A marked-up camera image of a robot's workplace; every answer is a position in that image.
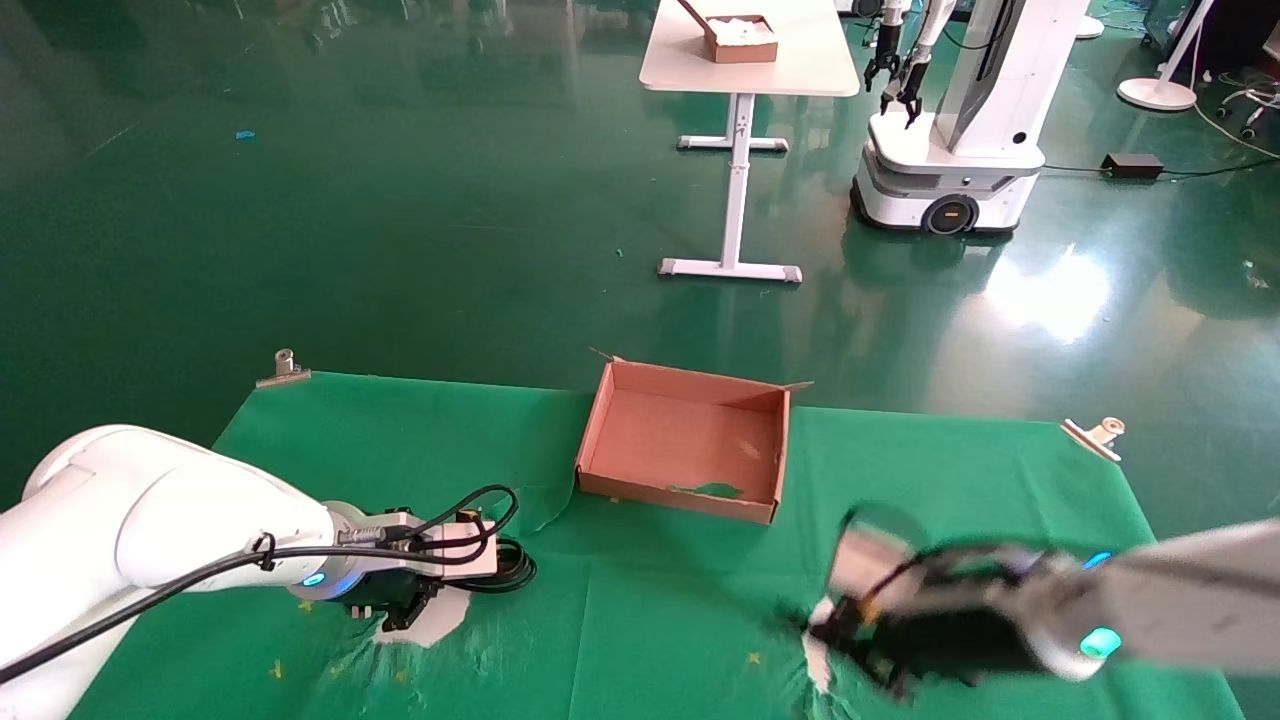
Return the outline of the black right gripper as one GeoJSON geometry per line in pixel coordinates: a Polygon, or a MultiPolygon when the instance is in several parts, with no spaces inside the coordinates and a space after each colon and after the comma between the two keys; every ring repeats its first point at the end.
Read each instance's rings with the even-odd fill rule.
{"type": "Polygon", "coordinates": [[[868,643],[858,666],[895,703],[913,703],[913,683],[928,676],[978,685],[992,675],[1046,674],[1015,621],[987,600],[989,591],[1020,588],[1028,575],[1009,561],[911,562],[878,580],[868,600],[822,597],[803,633],[822,643],[868,643]]]}

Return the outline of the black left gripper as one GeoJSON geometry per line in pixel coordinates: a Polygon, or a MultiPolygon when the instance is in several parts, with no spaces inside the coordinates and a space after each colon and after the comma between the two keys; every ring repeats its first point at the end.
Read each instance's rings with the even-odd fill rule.
{"type": "Polygon", "coordinates": [[[406,593],[404,571],[370,571],[346,593],[343,605],[384,612],[385,633],[406,632],[425,607],[439,594],[442,585],[413,585],[406,593]]]}

